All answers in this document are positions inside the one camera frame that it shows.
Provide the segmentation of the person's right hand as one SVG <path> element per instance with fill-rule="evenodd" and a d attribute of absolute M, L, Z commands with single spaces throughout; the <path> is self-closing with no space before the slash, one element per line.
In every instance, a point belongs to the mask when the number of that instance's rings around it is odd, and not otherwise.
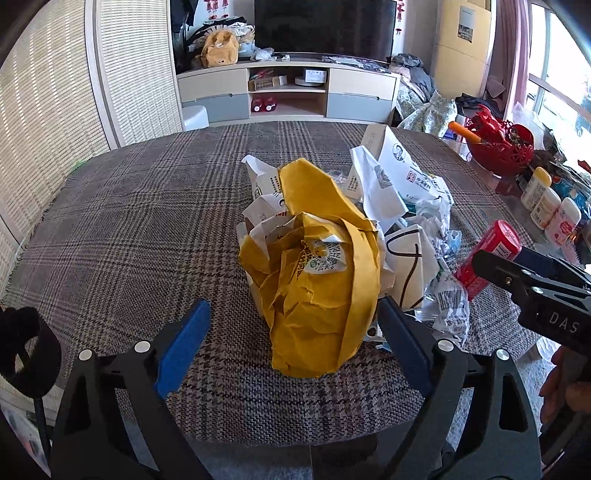
<path fill-rule="evenodd" d="M 543 425 L 554 420 L 558 411 L 564 404 L 574 412 L 589 414 L 591 410 L 591 385 L 585 382 L 567 385 L 563 382 L 565 377 L 565 356 L 572 351 L 561 346 L 552 356 L 553 370 L 544 382 L 539 396 L 543 399 L 540 420 Z"/>

